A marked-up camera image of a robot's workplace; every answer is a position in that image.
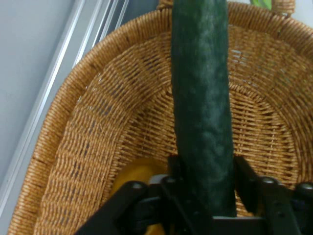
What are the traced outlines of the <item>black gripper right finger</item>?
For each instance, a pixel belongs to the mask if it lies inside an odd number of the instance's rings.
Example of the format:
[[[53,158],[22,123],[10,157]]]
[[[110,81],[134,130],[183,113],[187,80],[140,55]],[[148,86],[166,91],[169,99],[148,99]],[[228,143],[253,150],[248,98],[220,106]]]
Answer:
[[[286,188],[269,176],[258,176],[244,157],[234,158],[235,189],[245,209],[262,217],[269,235],[313,233],[313,184]]]

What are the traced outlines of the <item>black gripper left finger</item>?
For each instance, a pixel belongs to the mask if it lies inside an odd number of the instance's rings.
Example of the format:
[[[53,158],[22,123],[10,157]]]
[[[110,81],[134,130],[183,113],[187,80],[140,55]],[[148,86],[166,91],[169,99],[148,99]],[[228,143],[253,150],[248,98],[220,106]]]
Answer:
[[[76,234],[143,235],[161,225],[167,235],[211,235],[213,218],[187,189],[181,158],[170,156],[168,167],[158,183],[125,183]]]

